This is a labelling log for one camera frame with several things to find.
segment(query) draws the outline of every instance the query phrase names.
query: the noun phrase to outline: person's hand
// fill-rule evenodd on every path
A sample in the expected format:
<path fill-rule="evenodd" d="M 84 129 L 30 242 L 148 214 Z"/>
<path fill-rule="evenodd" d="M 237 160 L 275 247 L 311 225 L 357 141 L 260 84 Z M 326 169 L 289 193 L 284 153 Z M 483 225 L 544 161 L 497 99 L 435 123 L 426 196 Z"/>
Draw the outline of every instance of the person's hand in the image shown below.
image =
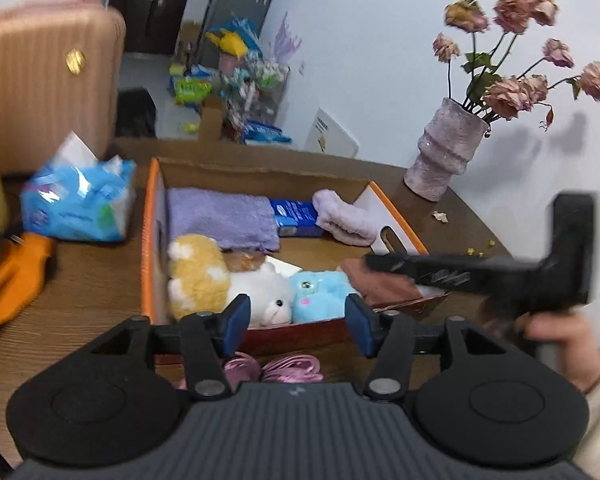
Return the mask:
<path fill-rule="evenodd" d="M 529 340 L 557 342 L 562 375 L 584 394 L 600 381 L 600 345 L 584 314 L 543 312 L 516 323 Z"/>

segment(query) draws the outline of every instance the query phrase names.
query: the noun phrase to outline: orange scissors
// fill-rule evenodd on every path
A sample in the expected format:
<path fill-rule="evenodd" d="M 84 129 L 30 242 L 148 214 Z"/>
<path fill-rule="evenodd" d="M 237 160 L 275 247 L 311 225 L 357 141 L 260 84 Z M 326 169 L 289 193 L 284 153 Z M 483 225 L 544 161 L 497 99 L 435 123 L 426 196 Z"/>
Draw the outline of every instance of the orange scissors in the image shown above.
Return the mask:
<path fill-rule="evenodd" d="M 15 318 L 42 291 L 56 241 L 11 228 L 0 240 L 0 325 Z"/>

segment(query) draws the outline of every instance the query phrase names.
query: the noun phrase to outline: person's arm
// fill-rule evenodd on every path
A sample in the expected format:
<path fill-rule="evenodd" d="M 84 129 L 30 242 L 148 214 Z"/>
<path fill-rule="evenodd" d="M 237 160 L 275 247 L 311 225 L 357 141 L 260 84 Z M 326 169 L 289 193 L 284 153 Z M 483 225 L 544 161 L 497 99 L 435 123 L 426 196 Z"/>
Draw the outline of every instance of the person's arm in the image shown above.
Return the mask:
<path fill-rule="evenodd" d="M 589 427 L 574 462 L 600 480 L 600 346 L 589 320 L 583 314 L 537 314 L 525 320 L 524 329 L 529 339 L 560 343 L 561 373 L 586 394 Z"/>

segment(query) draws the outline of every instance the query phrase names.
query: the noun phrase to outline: toothpaste box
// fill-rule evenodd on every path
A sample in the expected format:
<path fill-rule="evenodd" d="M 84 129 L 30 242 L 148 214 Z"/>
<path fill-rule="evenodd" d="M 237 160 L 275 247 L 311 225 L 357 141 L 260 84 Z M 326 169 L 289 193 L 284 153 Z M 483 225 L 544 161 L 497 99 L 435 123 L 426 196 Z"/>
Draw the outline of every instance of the toothpaste box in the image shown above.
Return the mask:
<path fill-rule="evenodd" d="M 314 238 L 323 230 L 315 224 L 318 213 L 311 202 L 298 200 L 270 200 L 278 223 L 280 237 Z"/>

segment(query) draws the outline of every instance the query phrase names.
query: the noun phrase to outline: silver screw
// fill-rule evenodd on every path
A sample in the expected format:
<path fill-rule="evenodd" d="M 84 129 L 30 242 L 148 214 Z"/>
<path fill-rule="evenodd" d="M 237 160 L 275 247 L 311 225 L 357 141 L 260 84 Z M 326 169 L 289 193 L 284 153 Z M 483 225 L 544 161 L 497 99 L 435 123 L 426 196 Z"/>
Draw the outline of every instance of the silver screw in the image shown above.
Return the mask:
<path fill-rule="evenodd" d="M 195 386 L 193 386 L 193 389 L 196 393 L 204 397 L 215 397 L 224 392 L 225 386 L 215 379 L 204 379 L 198 381 Z"/>
<path fill-rule="evenodd" d="M 369 383 L 369 389 L 378 395 L 391 395 L 400 391 L 402 385 L 395 379 L 380 377 Z"/>

